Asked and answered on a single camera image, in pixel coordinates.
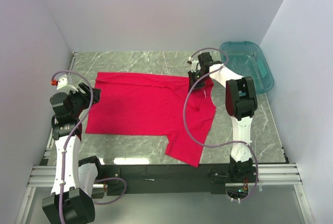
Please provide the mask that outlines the red t shirt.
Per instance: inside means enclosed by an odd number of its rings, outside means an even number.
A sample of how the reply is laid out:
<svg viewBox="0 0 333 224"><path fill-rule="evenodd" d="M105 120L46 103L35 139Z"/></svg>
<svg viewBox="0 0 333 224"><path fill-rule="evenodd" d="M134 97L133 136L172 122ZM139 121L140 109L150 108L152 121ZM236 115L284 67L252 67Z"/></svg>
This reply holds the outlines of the red t shirt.
<svg viewBox="0 0 333 224"><path fill-rule="evenodd" d="M193 91L187 102L190 133L205 143L216 112L211 92L214 83ZM183 107L188 79L179 76L130 72L99 72L95 87L100 100L88 114L86 133L117 135L165 135L165 154L198 167L203 147L185 130Z"/></svg>

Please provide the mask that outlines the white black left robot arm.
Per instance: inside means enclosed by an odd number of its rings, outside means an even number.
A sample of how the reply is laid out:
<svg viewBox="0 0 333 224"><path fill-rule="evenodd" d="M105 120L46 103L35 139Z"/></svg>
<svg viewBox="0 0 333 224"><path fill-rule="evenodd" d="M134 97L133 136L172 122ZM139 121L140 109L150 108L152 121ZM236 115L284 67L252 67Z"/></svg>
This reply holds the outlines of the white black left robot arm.
<svg viewBox="0 0 333 224"><path fill-rule="evenodd" d="M42 200L50 223L91 223L95 207L93 184L104 177L95 156L79 160L82 139L82 111L99 102L100 90L84 83L68 86L50 98L54 111L52 137L56 147L56 174L51 195Z"/></svg>

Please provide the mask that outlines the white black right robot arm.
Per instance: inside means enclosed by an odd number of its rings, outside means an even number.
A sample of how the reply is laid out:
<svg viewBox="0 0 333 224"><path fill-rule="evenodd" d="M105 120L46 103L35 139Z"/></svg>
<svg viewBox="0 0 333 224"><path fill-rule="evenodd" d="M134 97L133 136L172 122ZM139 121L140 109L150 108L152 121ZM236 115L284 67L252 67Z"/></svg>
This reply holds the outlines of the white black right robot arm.
<svg viewBox="0 0 333 224"><path fill-rule="evenodd" d="M254 113L258 108L257 94L252 77L241 76L226 67L226 62L214 61L209 52L203 52L194 60L191 55L187 61L190 64L189 90L183 107L183 123L189 137L203 147L220 147L232 145L228 177L235 182L257 173L253 163L257 163L251 143L251 125ZM211 78L225 88L225 108L233 127L233 140L221 145L206 145L199 143L190 133L186 121L186 107L192 91L202 89Z"/></svg>

